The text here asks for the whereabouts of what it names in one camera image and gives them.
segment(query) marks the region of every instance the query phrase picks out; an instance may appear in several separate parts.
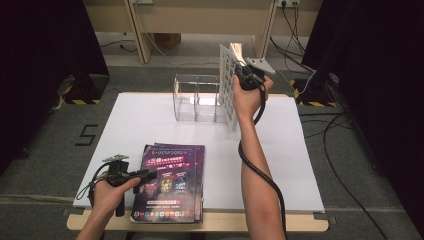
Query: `person's left hand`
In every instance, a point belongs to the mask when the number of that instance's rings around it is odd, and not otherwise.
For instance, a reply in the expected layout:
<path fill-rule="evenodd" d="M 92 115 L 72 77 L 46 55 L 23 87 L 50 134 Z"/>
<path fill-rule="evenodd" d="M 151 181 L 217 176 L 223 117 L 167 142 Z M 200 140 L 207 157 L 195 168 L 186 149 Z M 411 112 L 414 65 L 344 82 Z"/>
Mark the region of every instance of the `person's left hand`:
<path fill-rule="evenodd" d="M 132 178 L 119 187 L 112 187 L 106 180 L 100 180 L 94 187 L 94 206 L 93 213 L 104 215 L 111 218 L 115 209 L 121 202 L 122 196 L 126 191 L 137 186 L 140 178 Z"/>

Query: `purple magazine cover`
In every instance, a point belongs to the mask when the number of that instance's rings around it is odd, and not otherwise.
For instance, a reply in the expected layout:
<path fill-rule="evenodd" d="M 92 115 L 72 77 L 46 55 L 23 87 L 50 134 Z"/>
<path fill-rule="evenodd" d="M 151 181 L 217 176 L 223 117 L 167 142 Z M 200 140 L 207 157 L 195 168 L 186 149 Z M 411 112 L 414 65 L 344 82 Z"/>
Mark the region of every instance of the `purple magazine cover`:
<path fill-rule="evenodd" d="M 136 194 L 131 221 L 195 222 L 196 152 L 193 147 L 146 145 L 142 169 L 157 172 Z"/>
<path fill-rule="evenodd" d="M 196 147 L 196 200 L 195 200 L 195 222 L 203 221 L 203 171 L 205 161 L 205 146 L 204 145 L 177 145 L 177 144 L 164 144 L 155 143 L 155 146 L 161 147 Z"/>

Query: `transparent organizer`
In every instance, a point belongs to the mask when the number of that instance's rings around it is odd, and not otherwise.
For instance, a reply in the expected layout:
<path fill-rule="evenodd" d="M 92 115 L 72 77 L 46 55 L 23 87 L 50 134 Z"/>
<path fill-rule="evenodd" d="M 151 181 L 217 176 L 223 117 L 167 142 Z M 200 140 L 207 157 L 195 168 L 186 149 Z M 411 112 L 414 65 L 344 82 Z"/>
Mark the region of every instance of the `transparent organizer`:
<path fill-rule="evenodd" d="M 218 98 L 219 76 L 175 76 L 173 99 L 177 121 L 226 123 Z"/>

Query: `magazine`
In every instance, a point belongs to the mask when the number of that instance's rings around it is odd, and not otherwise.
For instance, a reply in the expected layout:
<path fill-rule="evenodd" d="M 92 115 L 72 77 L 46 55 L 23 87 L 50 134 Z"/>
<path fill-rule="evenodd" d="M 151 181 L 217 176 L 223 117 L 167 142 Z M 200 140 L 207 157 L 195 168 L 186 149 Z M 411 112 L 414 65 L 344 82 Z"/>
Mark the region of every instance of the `magazine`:
<path fill-rule="evenodd" d="M 140 187 L 131 221 L 201 222 L 204 152 L 199 145 L 146 145 L 141 169 L 156 171 L 157 179 Z"/>

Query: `white table surface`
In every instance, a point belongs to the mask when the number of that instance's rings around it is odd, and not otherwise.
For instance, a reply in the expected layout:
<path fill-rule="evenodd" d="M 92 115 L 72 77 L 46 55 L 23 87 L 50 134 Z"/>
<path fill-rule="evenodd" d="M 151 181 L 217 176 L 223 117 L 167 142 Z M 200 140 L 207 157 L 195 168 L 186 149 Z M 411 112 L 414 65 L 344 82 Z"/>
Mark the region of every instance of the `white table surface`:
<path fill-rule="evenodd" d="M 286 211 L 324 212 L 294 99 L 270 95 L 257 131 Z M 242 210 L 239 141 L 238 129 L 229 131 L 225 123 L 176 121 L 172 93 L 121 93 L 78 192 L 105 158 L 128 155 L 128 171 L 136 171 L 145 144 L 201 144 L 206 146 L 204 209 Z M 125 200 L 126 207 L 133 205 L 132 191 Z M 86 195 L 73 205 L 90 207 Z"/>

